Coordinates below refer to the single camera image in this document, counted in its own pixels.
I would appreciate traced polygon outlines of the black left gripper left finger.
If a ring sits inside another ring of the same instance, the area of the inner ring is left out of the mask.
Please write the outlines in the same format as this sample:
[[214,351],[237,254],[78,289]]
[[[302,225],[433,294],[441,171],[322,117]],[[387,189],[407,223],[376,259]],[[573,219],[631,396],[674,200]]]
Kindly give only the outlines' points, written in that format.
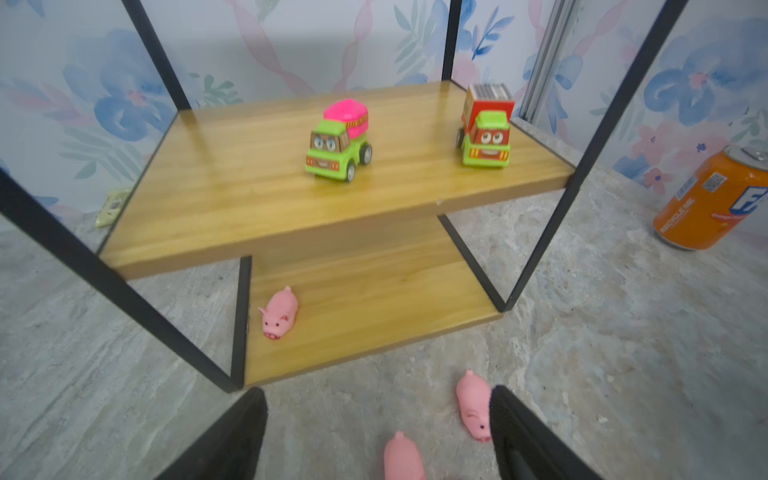
[[264,391],[249,389],[157,479],[254,479],[267,421]]

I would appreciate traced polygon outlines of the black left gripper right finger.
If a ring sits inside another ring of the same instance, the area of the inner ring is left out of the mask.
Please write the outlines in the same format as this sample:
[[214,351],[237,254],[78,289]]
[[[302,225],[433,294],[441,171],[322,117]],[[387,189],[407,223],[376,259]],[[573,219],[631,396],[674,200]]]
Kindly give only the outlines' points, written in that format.
[[502,479],[601,479],[503,385],[492,389],[489,417]]

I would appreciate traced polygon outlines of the green pink toy truck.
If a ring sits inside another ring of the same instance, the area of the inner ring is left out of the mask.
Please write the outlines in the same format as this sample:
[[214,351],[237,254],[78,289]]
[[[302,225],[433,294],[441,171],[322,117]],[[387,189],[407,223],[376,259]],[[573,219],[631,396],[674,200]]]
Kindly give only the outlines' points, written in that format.
[[352,182],[357,168],[369,165],[373,158],[368,129],[369,111],[365,104],[354,99],[333,103],[310,134],[305,171]]

